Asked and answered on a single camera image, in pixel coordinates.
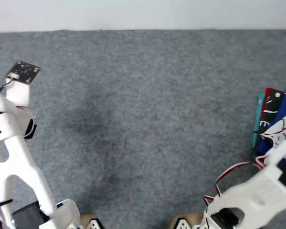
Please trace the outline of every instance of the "gray carpet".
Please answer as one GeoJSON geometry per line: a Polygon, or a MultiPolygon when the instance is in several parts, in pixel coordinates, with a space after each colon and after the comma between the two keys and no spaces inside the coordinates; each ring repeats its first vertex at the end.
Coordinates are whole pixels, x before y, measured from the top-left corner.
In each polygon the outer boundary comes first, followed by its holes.
{"type": "MultiPolygon", "coordinates": [[[[36,164],[57,202],[73,199],[108,229],[166,229],[177,213],[202,212],[217,176],[252,158],[257,94],[286,90],[286,31],[0,34],[0,85],[17,60],[42,67],[36,164]]],[[[14,198],[35,200],[19,179],[14,198]]],[[[269,228],[286,228],[286,212],[269,228]]]]}

